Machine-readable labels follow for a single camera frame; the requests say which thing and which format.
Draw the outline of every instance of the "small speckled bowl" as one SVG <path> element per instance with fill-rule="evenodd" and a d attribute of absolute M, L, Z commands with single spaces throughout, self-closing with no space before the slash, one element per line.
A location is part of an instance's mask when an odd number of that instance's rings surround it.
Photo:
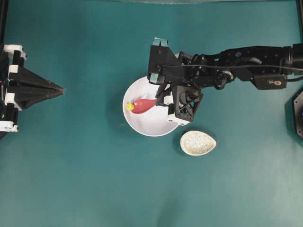
<path fill-rule="evenodd" d="M 188 155 L 200 156 L 213 150 L 217 142 L 204 132 L 188 131 L 181 137 L 180 146 Z"/>

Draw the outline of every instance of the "yellow ball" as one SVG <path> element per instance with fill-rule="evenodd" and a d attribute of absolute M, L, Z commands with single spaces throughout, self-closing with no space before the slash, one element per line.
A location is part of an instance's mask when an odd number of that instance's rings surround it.
<path fill-rule="evenodd" d="M 128 110 L 133 110 L 133 109 L 134 109 L 134 104 L 132 104 L 132 103 L 127 103 L 127 104 L 126 104 L 126 108 L 127 108 Z"/>

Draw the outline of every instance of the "black robotic device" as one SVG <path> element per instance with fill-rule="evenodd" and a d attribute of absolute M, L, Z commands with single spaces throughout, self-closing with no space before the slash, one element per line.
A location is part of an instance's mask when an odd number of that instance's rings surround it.
<path fill-rule="evenodd" d="M 219 54 L 195 54 L 180 52 L 176 56 L 165 39 L 155 38 L 151 46 L 148 80 L 160 85 L 156 105 L 168 106 L 170 122 L 186 125 L 193 121 L 202 100 L 201 89 L 224 89 L 236 78 L 250 82 L 258 90 L 286 88 L 290 74 L 303 75 L 303 44 L 286 47 L 252 46 L 230 49 Z M 303 133 L 303 95 L 301 128 Z"/>
<path fill-rule="evenodd" d="M 64 88 L 24 68 L 27 55 L 21 45 L 5 45 L 8 0 L 0 0 L 0 139 L 18 131 L 18 113 L 31 105 L 64 94 Z"/>

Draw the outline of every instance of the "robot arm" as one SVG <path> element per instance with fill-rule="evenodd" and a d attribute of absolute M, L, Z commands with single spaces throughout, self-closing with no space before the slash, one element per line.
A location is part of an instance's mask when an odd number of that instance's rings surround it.
<path fill-rule="evenodd" d="M 201 89 L 223 89 L 236 78 L 259 90 L 283 89 L 288 75 L 303 72 L 303 44 L 292 47 L 253 46 L 215 55 L 180 52 L 176 56 L 168 42 L 156 38 L 151 46 L 148 80 L 160 85 L 156 105 L 168 106 L 168 121 L 186 125 L 193 121 L 202 100 Z"/>
<path fill-rule="evenodd" d="M 0 0 L 0 139 L 17 132 L 18 113 L 31 105 L 64 94 L 64 88 L 24 68 L 21 45 L 3 43 L 8 0 Z"/>

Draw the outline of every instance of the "teal table surface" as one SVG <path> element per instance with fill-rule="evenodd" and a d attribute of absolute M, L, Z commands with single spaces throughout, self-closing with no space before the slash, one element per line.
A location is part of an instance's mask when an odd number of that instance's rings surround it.
<path fill-rule="evenodd" d="M 1 227 L 302 226 L 291 99 L 303 83 L 207 88 L 194 122 L 145 137 L 125 121 L 122 99 L 146 76 L 155 36 L 192 54 L 301 41 L 294 0 L 11 0 L 6 44 L 22 44 L 25 67 L 66 93 L 20 112 L 19 132 L 0 141 Z M 216 149 L 184 154 L 179 139 L 192 129 Z"/>

